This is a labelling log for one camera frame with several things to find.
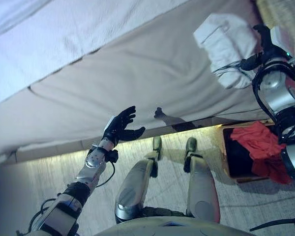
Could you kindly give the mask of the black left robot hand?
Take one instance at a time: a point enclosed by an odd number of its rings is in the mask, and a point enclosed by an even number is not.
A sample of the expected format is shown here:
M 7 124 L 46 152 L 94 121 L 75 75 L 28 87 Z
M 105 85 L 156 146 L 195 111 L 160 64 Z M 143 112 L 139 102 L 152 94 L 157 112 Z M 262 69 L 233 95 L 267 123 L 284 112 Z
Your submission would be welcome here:
M 127 126 L 134 121 L 136 117 L 136 106 L 128 107 L 114 117 L 104 130 L 102 139 L 107 139 L 117 146 L 119 141 L 134 141 L 139 139 L 146 128 L 142 126 L 139 129 L 126 129 Z

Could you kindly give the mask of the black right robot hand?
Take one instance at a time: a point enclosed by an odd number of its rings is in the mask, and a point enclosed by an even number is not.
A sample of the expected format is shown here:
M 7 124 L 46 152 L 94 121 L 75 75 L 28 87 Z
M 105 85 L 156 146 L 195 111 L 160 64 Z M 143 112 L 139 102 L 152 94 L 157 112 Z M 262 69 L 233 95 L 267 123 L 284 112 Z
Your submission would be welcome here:
M 251 71 L 262 64 L 265 65 L 274 58 L 284 58 L 285 60 L 292 58 L 286 51 L 272 43 L 270 29 L 266 25 L 258 24 L 253 26 L 253 29 L 261 37 L 261 47 L 263 50 L 248 59 L 241 60 L 239 66 L 242 70 Z

